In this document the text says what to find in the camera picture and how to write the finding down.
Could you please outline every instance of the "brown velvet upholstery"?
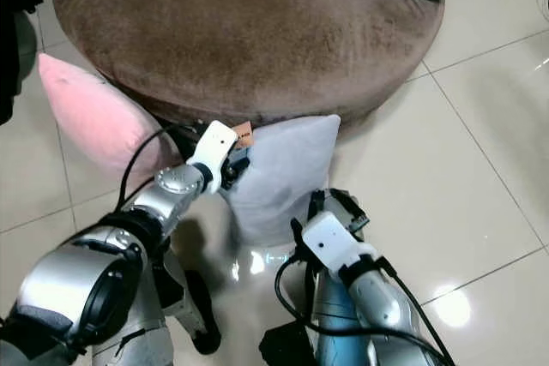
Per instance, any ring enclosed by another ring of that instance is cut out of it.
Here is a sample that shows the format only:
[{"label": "brown velvet upholstery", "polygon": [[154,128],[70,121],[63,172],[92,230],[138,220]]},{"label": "brown velvet upholstery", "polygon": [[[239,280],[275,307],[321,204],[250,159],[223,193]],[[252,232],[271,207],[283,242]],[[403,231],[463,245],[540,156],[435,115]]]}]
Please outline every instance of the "brown velvet upholstery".
[{"label": "brown velvet upholstery", "polygon": [[54,0],[63,30],[153,114],[254,126],[383,103],[437,33],[428,0]]}]

